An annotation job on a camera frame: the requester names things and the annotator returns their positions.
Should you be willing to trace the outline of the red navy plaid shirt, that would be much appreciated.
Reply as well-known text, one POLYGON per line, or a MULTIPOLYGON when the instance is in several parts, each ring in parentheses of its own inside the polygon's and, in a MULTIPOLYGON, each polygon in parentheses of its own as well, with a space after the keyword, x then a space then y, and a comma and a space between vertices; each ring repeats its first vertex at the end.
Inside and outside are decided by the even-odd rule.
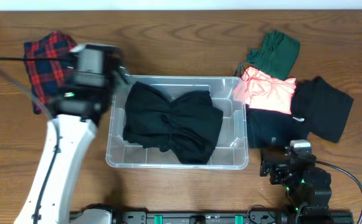
POLYGON ((41 40, 24 43, 24 62, 32 94, 44 105, 57 94, 70 75, 70 64, 64 61, 77 45, 71 36, 54 31, 41 40))

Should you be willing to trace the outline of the black garment with tag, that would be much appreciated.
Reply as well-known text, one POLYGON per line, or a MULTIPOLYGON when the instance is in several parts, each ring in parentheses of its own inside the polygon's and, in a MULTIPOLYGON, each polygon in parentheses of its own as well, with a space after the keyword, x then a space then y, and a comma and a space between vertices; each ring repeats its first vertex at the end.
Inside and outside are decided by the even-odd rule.
POLYGON ((292 116, 303 119, 310 132, 338 143, 346 126, 354 99, 332 87, 322 77, 300 82, 292 97, 292 116))

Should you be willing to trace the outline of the clear plastic storage bin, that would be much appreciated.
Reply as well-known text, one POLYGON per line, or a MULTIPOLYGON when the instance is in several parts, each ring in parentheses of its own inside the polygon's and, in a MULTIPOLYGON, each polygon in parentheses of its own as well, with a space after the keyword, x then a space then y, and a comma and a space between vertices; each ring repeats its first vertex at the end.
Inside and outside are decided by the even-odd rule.
MULTIPOLYGON (((213 105, 222 110, 222 127, 217 146, 205 165, 196 169, 241 170, 249 162, 245 87, 239 77, 185 77, 132 75, 129 82, 141 82, 174 100, 190 91, 209 91, 213 105)), ((173 151, 160 152, 158 148, 143 148, 123 139, 126 123, 125 103, 130 86, 118 90, 112 101, 106 161, 116 168, 187 169, 173 151)))

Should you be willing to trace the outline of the black gathered garment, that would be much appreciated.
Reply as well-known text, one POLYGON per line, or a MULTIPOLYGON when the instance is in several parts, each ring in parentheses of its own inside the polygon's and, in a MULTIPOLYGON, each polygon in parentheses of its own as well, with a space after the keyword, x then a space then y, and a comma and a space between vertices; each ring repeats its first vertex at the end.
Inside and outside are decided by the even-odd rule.
POLYGON ((136 82, 125 103, 123 139, 143 148, 173 151, 182 164, 206 165, 217 146, 223 115, 207 90, 189 91, 171 101, 152 86, 136 82))

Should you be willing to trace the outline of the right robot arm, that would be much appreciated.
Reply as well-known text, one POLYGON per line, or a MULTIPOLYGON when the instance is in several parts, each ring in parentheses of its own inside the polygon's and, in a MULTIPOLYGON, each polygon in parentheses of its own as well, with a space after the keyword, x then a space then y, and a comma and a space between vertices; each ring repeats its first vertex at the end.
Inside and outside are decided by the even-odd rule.
POLYGON ((266 147, 260 150, 260 176, 272 185, 283 185, 286 196, 300 217, 323 217, 328 213, 331 175, 315 165, 309 147, 266 147))

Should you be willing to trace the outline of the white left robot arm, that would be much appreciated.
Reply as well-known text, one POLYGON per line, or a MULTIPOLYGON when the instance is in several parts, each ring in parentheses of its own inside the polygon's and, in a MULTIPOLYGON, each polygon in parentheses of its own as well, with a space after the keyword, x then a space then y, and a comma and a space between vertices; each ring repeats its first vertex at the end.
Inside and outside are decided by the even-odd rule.
POLYGON ((44 149, 16 223, 70 223, 80 168, 115 90, 128 82, 121 55, 77 53, 70 78, 49 103, 44 149))

